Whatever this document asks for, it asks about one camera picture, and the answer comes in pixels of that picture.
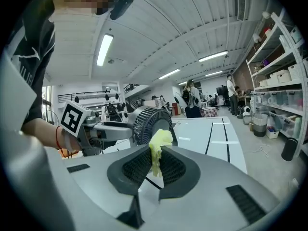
ventilation duct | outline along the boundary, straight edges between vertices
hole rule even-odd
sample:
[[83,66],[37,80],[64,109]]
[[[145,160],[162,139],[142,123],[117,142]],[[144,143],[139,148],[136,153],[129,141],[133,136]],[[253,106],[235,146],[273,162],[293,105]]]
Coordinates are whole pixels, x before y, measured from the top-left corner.
[[248,5],[247,0],[237,0],[237,20],[247,20],[248,16]]

yellow cloth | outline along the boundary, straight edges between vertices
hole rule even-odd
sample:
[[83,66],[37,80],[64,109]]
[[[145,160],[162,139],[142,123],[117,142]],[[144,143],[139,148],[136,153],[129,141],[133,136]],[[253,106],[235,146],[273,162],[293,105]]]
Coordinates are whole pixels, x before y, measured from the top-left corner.
[[152,171],[153,176],[162,177],[162,171],[159,168],[159,159],[162,158],[162,149],[160,148],[163,145],[172,145],[172,134],[170,131],[164,131],[159,129],[154,136],[151,138],[149,147],[151,149],[152,156]]

black t-shirt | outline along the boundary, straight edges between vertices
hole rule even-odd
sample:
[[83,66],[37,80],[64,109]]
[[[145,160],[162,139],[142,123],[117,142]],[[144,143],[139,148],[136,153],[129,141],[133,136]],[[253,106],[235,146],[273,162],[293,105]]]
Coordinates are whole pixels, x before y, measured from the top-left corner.
[[52,0],[33,0],[17,22],[7,50],[17,70],[37,94],[24,121],[42,118],[42,86],[45,70],[55,45],[54,24],[48,19],[54,12]]

woman with backpack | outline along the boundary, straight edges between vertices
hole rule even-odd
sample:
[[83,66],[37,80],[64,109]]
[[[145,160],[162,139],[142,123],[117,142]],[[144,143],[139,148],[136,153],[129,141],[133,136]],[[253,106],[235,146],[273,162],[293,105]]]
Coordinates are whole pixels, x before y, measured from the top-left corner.
[[185,108],[187,118],[202,117],[200,112],[201,99],[199,91],[194,87],[194,81],[192,79],[188,80],[186,83],[183,91],[183,99],[187,100],[187,107]]

trash can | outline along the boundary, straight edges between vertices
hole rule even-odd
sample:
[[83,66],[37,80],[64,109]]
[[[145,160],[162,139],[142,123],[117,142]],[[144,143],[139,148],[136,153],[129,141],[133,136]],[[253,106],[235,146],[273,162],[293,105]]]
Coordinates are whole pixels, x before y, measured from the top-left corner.
[[254,135],[263,137],[266,134],[266,125],[268,123],[268,115],[255,114],[253,117],[254,122]]
[[293,159],[294,153],[297,148],[298,141],[294,138],[288,138],[287,142],[284,145],[281,157],[285,161],[291,161]]

